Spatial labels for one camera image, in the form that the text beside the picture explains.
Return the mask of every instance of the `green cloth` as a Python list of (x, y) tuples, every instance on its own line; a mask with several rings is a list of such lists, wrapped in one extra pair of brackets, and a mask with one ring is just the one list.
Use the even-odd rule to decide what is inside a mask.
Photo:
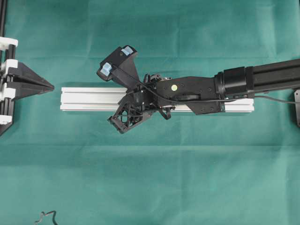
[[(293, 105), (244, 116), (173, 113), (120, 135), (112, 112), (61, 112), (61, 87), (106, 87), (99, 62), (138, 52), (144, 74), (206, 76), (300, 57), (298, 0), (12, 0), (16, 59), (55, 85), (17, 101), (0, 137), (2, 225), (57, 211), (60, 225), (300, 223)], [(292, 90), (269, 94), (293, 99)], [(51, 224), (46, 217), (42, 224)]]

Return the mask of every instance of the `wire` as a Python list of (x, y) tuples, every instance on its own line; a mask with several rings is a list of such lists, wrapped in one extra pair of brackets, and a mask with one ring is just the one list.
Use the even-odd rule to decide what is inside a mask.
[(35, 222), (34, 222), (34, 225), (39, 224), (40, 222), (42, 222), (43, 217), (49, 216), (49, 215), (52, 214), (52, 213), (53, 213), (53, 215), (52, 215), (52, 222), (53, 222), (54, 225), (58, 225), (57, 222), (55, 221), (55, 215), (56, 215), (56, 211), (55, 211), (55, 210), (50, 211), (50, 212), (48, 212), (48, 213), (41, 212), (40, 217), (39, 217), (39, 220), (35, 221)]
[(175, 100), (170, 100), (170, 99), (167, 99), (167, 98), (165, 98), (165, 97), (157, 94), (156, 92), (152, 91), (144, 83), (142, 83), (141, 81), (139, 81), (138, 79), (136, 79), (135, 77), (133, 77), (132, 75), (130, 75), (129, 73), (127, 73), (126, 71), (124, 71), (123, 69), (115, 66), (114, 64), (112, 66), (115, 67), (118, 70), (121, 70), (127, 76), (129, 76), (132, 79), (134, 79), (136, 82), (138, 82), (140, 85), (142, 85), (147, 91), (151, 92), (153, 95), (155, 95), (158, 98), (161, 98), (161, 99), (163, 99), (165, 101), (168, 101), (168, 102), (173, 102), (173, 103), (233, 102), (233, 101), (238, 100), (238, 99), (244, 99), (244, 97), (240, 97), (240, 98), (235, 98), (235, 99), (211, 99), (211, 100), (192, 100), (192, 101), (175, 101)]
[[(151, 92), (152, 94), (154, 94), (155, 96), (157, 96), (158, 98), (161, 98), (165, 101), (168, 102), (173, 102), (173, 103), (201, 103), (201, 102), (233, 102), (236, 101), (238, 99), (246, 99), (246, 97), (240, 97), (240, 98), (235, 98), (235, 99), (211, 99), (211, 100), (192, 100), (192, 101), (174, 101), (174, 100), (169, 100), (159, 94), (157, 94), (156, 92), (152, 91), (150, 88), (148, 88), (144, 83), (142, 83), (141, 81), (139, 81), (138, 79), (136, 79), (135, 77), (133, 77), (132, 75), (130, 75), (129, 73), (127, 73), (126, 71), (124, 71), (123, 69), (115, 66), (114, 64), (112, 65), (113, 67), (121, 70), (123, 73), (125, 73), (127, 76), (131, 77), (132, 79), (134, 79), (135, 81), (137, 81), (140, 85), (142, 85), (147, 91)], [(300, 102), (293, 102), (293, 101), (286, 101), (286, 100), (281, 100), (278, 98), (273, 98), (273, 97), (269, 97), (269, 96), (263, 96), (263, 95), (257, 95), (254, 96), (254, 98), (265, 98), (271, 101), (276, 101), (276, 102), (281, 102), (281, 103), (287, 103), (287, 104), (300, 104)]]
[(281, 100), (281, 99), (278, 99), (278, 98), (273, 98), (273, 97), (263, 96), (263, 95), (257, 95), (257, 96), (254, 96), (254, 98), (266, 98), (266, 99), (271, 100), (271, 101), (282, 102), (282, 103), (287, 103), (287, 104), (300, 104), (300, 102), (285, 101), (285, 100)]

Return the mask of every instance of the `robotic arm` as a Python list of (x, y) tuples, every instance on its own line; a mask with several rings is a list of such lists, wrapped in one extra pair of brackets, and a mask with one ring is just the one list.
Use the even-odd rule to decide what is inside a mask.
[(97, 71), (104, 81), (113, 80), (127, 88), (119, 108), (108, 119), (122, 134), (149, 119), (156, 111), (166, 120), (170, 119), (171, 110), (177, 105), (187, 105), (196, 115), (220, 113), (225, 110), (225, 102), (245, 98), (275, 100), (255, 94), (300, 87), (300, 59), (227, 69), (212, 78), (171, 79), (146, 74), (140, 81), (134, 64), (136, 55), (137, 51), (131, 46), (118, 47), (100, 63)]

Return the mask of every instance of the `white bracket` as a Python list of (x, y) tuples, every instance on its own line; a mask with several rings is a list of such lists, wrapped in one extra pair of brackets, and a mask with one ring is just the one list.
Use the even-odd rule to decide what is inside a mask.
[(3, 73), (3, 77), (7, 76), (9, 68), (18, 68), (18, 60), (6, 60), (1, 64), (1, 72)]
[(0, 89), (0, 101), (3, 101), (5, 98), (15, 98), (15, 89), (8, 88), (7, 83), (4, 83)]
[(0, 115), (0, 125), (7, 125), (13, 121), (12, 116)]
[(8, 38), (8, 37), (0, 37), (0, 50), (1, 51), (7, 50), (9, 45), (15, 45), (17, 47), (18, 46), (18, 40)]

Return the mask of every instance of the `green tablecloth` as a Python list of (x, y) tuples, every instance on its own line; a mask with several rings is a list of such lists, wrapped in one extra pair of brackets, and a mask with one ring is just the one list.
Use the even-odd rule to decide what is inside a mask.
[(139, 52), (140, 77), (299, 58), (298, 0), (12, 0), (5, 36), (55, 91), (19, 100), (0, 138), (2, 225), (31, 224), (42, 210), (57, 210), (60, 225), (299, 224), (293, 105), (157, 113), (124, 135), (106, 121), (111, 112), (60, 111), (61, 87), (107, 85), (96, 70), (118, 46)]

